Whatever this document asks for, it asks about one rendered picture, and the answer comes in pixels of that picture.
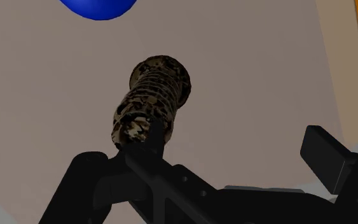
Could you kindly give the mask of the brown patterned ribbed vase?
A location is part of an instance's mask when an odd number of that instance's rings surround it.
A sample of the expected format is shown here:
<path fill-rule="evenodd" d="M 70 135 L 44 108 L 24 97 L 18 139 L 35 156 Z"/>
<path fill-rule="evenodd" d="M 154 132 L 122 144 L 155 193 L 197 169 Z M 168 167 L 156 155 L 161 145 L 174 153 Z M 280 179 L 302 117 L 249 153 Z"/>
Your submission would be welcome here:
<path fill-rule="evenodd" d="M 117 149 L 134 142 L 144 142 L 152 123 L 163 124 L 163 142 L 173 133 L 177 110 L 191 93 L 186 68 L 175 58 L 156 55 L 137 64 L 130 75 L 130 90 L 113 116 L 111 139 Z"/>

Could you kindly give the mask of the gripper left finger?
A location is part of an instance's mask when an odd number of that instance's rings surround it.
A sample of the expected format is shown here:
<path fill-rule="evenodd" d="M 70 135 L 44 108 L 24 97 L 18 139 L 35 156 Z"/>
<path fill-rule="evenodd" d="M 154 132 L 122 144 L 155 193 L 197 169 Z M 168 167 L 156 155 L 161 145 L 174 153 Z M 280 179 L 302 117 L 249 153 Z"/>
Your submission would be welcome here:
<path fill-rule="evenodd" d="M 103 224 L 113 204 L 129 202 L 147 224 L 228 224 L 222 192 L 162 158 L 163 125 L 118 154 L 76 155 L 39 224 Z"/>

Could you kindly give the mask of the blue round object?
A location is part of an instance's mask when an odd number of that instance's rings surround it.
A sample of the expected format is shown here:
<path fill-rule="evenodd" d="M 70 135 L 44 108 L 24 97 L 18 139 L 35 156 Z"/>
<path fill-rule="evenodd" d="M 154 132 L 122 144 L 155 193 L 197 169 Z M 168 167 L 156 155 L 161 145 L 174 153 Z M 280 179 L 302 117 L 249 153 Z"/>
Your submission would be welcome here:
<path fill-rule="evenodd" d="M 75 14 L 91 20 L 112 20 L 126 13 L 137 0 L 59 0 Z"/>

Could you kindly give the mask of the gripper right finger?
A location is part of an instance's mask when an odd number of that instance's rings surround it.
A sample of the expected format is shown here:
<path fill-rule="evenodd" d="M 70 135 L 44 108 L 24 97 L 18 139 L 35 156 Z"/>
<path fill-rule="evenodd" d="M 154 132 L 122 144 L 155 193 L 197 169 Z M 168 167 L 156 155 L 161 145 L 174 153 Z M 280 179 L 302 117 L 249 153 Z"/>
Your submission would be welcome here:
<path fill-rule="evenodd" d="M 300 155 L 328 192 L 343 224 L 358 224 L 358 153 L 319 125 L 306 127 Z"/>

